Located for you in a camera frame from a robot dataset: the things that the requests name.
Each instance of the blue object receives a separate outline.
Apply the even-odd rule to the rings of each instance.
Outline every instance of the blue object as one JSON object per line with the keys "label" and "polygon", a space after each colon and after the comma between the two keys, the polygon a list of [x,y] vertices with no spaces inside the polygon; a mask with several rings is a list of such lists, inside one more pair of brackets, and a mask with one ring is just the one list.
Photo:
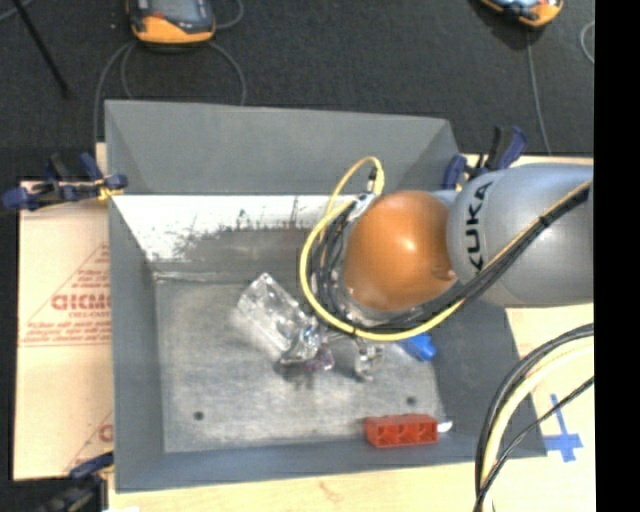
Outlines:
{"label": "blue object", "polygon": [[86,478],[89,475],[100,471],[101,469],[108,468],[114,463],[113,452],[107,452],[102,455],[98,455],[93,459],[83,462],[79,466],[76,466],[69,472],[69,478],[72,480],[80,480]]}
{"label": "blue object", "polygon": [[505,139],[503,146],[498,150],[499,153],[495,155],[493,169],[499,170],[510,167],[513,162],[520,158],[524,150],[527,149],[528,144],[529,141],[524,132],[517,126],[512,126],[510,139]]}
{"label": "blue object", "polygon": [[467,165],[467,159],[460,153],[453,155],[444,171],[442,190],[455,190],[460,174]]}
{"label": "blue object", "polygon": [[431,344],[431,336],[426,332],[407,338],[399,342],[399,345],[419,361],[431,361],[436,355],[436,348]]}
{"label": "blue object", "polygon": [[[551,403],[555,407],[558,405],[558,397],[551,395]],[[560,434],[555,436],[543,436],[543,441],[547,451],[558,450],[562,455],[563,462],[573,462],[576,460],[576,456],[573,450],[576,448],[582,448],[582,441],[578,434],[569,434],[567,426],[564,423],[562,412],[558,409],[556,412],[558,423],[560,424]]]}
{"label": "blue object", "polygon": [[54,154],[45,165],[45,180],[35,184],[31,191],[25,187],[8,190],[2,195],[3,206],[8,210],[34,211],[53,204],[99,197],[104,190],[122,190],[129,184],[124,174],[113,174],[105,178],[89,153],[82,153],[79,160],[91,183],[62,185],[61,173],[64,174],[66,168],[60,156]]}

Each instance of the clamp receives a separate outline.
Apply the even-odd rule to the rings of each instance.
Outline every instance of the clamp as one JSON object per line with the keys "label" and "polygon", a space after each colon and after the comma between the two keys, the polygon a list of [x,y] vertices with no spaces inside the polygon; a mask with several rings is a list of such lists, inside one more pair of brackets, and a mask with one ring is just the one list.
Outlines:
{"label": "clamp", "polygon": [[93,501],[96,511],[108,508],[107,480],[102,472],[114,464],[113,452],[107,452],[73,468],[68,479],[74,482],[66,490],[56,494],[33,512],[79,512],[89,510]]}
{"label": "clamp", "polygon": [[68,174],[59,154],[53,154],[45,165],[45,180],[27,189],[16,187],[2,196],[2,203],[8,210],[34,211],[46,206],[76,202],[83,199],[106,199],[121,192],[128,184],[124,174],[112,174],[105,177],[96,160],[89,153],[79,157],[90,183],[63,183],[62,176]]}
{"label": "clamp", "polygon": [[468,165],[466,157],[460,153],[453,155],[444,171],[442,189],[455,190],[463,172],[473,179],[487,172],[507,169],[520,158],[528,143],[526,135],[517,126],[512,126],[508,132],[496,127],[489,155],[486,159],[480,155],[474,167]]}

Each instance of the orange device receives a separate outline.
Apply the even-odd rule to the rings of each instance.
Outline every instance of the orange device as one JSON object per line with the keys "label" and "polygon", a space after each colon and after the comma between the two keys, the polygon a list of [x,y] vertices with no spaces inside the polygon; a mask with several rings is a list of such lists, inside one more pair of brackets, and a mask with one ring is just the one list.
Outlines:
{"label": "orange device", "polygon": [[211,0],[127,0],[131,30],[149,45],[188,46],[213,37]]}

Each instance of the red block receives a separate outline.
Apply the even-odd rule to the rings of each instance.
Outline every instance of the red block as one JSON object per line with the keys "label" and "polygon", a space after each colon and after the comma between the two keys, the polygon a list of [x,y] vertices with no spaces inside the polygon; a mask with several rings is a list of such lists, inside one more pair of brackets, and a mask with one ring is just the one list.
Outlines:
{"label": "red block", "polygon": [[378,448],[435,443],[438,422],[427,414],[370,417],[364,421],[367,440]]}

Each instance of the clear plastic object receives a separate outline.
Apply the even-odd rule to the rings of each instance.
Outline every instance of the clear plastic object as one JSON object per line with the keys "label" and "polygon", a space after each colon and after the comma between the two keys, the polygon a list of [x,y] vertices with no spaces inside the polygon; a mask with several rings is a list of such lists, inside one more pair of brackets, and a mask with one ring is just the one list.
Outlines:
{"label": "clear plastic object", "polygon": [[382,366],[384,360],[384,347],[382,345],[370,345],[362,338],[356,338],[358,355],[354,360],[353,371],[356,377],[363,381],[372,381],[373,374]]}
{"label": "clear plastic object", "polygon": [[242,293],[238,309],[284,353],[283,364],[313,359],[326,339],[318,321],[266,272]]}

